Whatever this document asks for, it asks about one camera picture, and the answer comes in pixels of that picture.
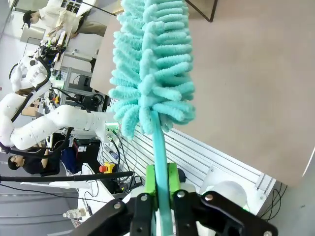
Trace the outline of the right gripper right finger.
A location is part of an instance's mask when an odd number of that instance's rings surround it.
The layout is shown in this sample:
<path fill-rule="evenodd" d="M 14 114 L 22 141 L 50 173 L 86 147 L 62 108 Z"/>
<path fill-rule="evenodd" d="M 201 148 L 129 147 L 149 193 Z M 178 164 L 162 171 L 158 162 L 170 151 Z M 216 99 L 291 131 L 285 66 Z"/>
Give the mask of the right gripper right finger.
<path fill-rule="evenodd" d="M 172 196 L 176 235 L 199 235 L 197 223 L 216 236 L 277 236 L 272 224 L 245 210 L 216 191 L 200 195 L 180 186 L 178 168 L 168 164 L 169 190 Z"/>

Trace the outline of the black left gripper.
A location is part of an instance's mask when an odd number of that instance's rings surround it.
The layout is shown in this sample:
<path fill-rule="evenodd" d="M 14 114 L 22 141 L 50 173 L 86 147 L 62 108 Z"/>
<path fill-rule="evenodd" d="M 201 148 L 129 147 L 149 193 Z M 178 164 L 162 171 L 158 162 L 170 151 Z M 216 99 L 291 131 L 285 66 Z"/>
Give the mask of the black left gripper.
<path fill-rule="evenodd" d="M 60 49 L 61 49 L 60 47 L 54 46 L 48 47 L 42 45 L 40 47 L 40 56 L 47 65 L 52 65 L 54 63 L 54 58 L 60 52 Z"/>

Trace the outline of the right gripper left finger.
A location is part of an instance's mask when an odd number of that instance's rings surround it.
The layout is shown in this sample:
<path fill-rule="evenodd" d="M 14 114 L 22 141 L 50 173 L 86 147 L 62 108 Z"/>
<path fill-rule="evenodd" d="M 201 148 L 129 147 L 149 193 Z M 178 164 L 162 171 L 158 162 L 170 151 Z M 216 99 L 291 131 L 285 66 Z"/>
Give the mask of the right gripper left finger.
<path fill-rule="evenodd" d="M 78 228 L 73 236 L 152 236 L 155 197 L 141 193 L 127 203 L 113 199 Z"/>

